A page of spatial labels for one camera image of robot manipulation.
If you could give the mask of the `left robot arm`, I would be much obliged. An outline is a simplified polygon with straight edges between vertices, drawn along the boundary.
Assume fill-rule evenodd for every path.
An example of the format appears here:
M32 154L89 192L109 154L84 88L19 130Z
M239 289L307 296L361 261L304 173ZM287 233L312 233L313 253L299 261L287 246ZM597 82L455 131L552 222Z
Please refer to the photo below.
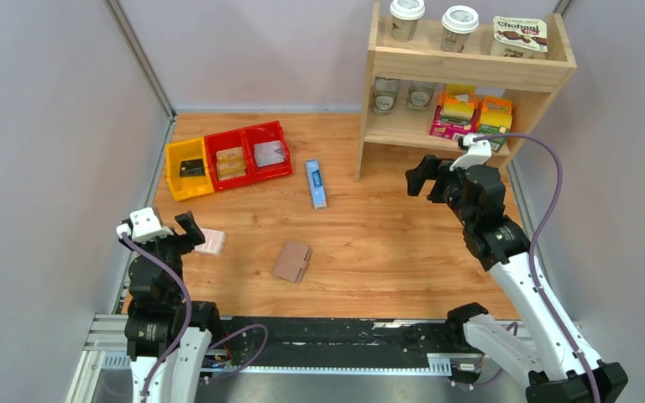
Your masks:
M145 207L116 228L118 241L136 254L123 331L134 402L193 402L207 349L223 335L217 305L194 301L184 282L183 257L205 236L191 212L175 220L182 233Z

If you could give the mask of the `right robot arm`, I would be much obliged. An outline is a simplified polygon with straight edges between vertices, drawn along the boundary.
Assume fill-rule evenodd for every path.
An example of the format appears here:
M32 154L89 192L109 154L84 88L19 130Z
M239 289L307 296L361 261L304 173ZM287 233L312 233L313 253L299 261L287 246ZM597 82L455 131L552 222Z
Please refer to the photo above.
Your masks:
M463 225L467 249L510 298L533 342L508 332L478 303L448 312L452 341L494 360L525 390L529 402L615 402L628 384L624 368L607 363L582 337L530 254L523 229L505 214L506 187L488 165L455 168L426 155L405 174L407 193L443 203Z

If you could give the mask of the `pink leather card holder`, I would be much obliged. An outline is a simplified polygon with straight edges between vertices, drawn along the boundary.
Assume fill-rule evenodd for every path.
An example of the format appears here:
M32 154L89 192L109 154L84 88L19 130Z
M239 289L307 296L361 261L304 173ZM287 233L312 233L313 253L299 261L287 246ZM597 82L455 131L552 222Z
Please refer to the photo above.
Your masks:
M312 249L303 243L284 242L271 274L277 278L299 283L307 271Z

